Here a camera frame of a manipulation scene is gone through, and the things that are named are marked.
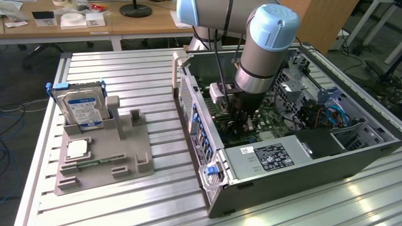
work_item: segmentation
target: wooden desk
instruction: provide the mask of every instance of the wooden desk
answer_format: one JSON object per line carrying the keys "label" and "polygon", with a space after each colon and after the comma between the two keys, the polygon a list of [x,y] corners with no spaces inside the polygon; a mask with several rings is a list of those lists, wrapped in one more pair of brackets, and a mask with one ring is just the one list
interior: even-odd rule
{"label": "wooden desk", "polygon": [[[120,51],[120,41],[135,38],[162,38],[162,37],[188,37],[192,36],[192,29],[176,28],[170,11],[174,10],[175,4],[171,2],[150,2],[152,15],[146,18],[130,18],[123,16],[119,9],[130,2],[106,2],[110,5],[104,15],[106,26],[83,29],[62,30],[60,16],[58,16],[58,26],[38,27],[32,11],[52,11],[62,7],[54,5],[50,0],[38,0],[36,2],[24,2],[21,11],[30,18],[28,25],[8,28],[3,24],[0,28],[0,44],[30,44],[50,42],[72,42],[110,40],[114,51]],[[11,22],[8,18],[3,19],[4,23]]]}

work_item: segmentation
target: hard drive label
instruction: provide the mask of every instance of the hard drive label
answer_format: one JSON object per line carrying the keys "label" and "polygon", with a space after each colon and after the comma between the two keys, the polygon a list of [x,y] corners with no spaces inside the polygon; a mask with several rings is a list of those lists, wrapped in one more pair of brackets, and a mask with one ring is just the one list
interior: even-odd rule
{"label": "hard drive label", "polygon": [[254,152],[266,171],[273,171],[294,165],[294,161],[282,144],[257,148],[254,149]]}
{"label": "hard drive label", "polygon": [[102,123],[99,110],[95,109],[95,98],[70,100],[68,105],[74,113],[74,118],[80,126],[91,127]]}

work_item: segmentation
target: black lamp base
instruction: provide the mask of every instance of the black lamp base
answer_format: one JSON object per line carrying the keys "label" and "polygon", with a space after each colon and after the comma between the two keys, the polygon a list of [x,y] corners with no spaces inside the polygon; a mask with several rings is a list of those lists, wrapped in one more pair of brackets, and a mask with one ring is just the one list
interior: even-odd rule
{"label": "black lamp base", "polygon": [[138,8],[134,8],[134,4],[128,4],[120,7],[120,13],[128,17],[146,17],[152,14],[152,9],[146,6],[138,4]]}

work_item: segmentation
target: table leg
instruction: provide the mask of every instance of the table leg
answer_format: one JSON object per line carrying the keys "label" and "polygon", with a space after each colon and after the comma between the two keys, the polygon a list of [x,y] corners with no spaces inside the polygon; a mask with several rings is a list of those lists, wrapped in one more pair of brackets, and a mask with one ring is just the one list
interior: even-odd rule
{"label": "table leg", "polygon": [[122,36],[120,35],[111,36],[114,51],[122,51],[120,41],[122,41]]}
{"label": "table leg", "polygon": [[383,16],[382,16],[382,18],[381,18],[378,24],[375,25],[373,31],[370,32],[370,34],[369,34],[369,36],[367,36],[367,38],[366,38],[366,40],[365,40],[365,42],[363,42],[363,45],[365,45],[365,46],[367,46],[369,43],[371,42],[374,36],[377,35],[379,29],[382,28],[382,26],[383,26],[383,24],[385,24],[385,22],[386,22],[386,21],[389,20],[389,18],[391,17],[391,15],[393,15],[395,9],[397,9],[397,6],[393,5],[391,8],[387,10],[387,12],[383,14]]}
{"label": "table leg", "polygon": [[387,65],[391,64],[395,61],[395,58],[398,55],[402,54],[402,42],[399,43],[398,47],[395,50],[391,52],[389,58],[383,61]]}
{"label": "table leg", "polygon": [[347,44],[349,46],[350,46],[350,44],[351,44],[354,38],[357,37],[357,35],[358,35],[358,33],[359,33],[359,30],[362,29],[365,23],[367,22],[369,17],[371,16],[371,14],[373,14],[373,12],[374,12],[374,10],[375,10],[378,4],[379,4],[379,1],[378,1],[378,0],[374,0],[373,3],[371,3],[371,5],[370,5],[370,7],[369,7],[369,9],[367,9],[367,11],[366,11],[366,13],[365,13],[365,15],[363,15],[363,17],[362,17],[362,19],[359,20],[359,23],[358,23],[355,29],[353,30],[353,32],[351,32],[351,34],[350,34],[350,36],[349,36],[349,38],[347,38],[347,40],[346,40],[346,44]]}

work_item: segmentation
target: metal worktable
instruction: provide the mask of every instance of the metal worktable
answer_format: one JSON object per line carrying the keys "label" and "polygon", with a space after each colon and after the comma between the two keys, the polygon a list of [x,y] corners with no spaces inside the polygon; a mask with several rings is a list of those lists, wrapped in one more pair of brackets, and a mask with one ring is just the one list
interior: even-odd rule
{"label": "metal worktable", "polygon": [[50,101],[16,225],[259,226],[379,222],[401,225],[399,150],[343,181],[223,218],[207,218],[171,94],[175,50],[180,49],[78,53],[60,60],[55,82],[90,82],[103,78],[108,95],[120,97],[120,112],[140,108],[147,114],[156,172],[144,178],[55,196],[64,118]]}

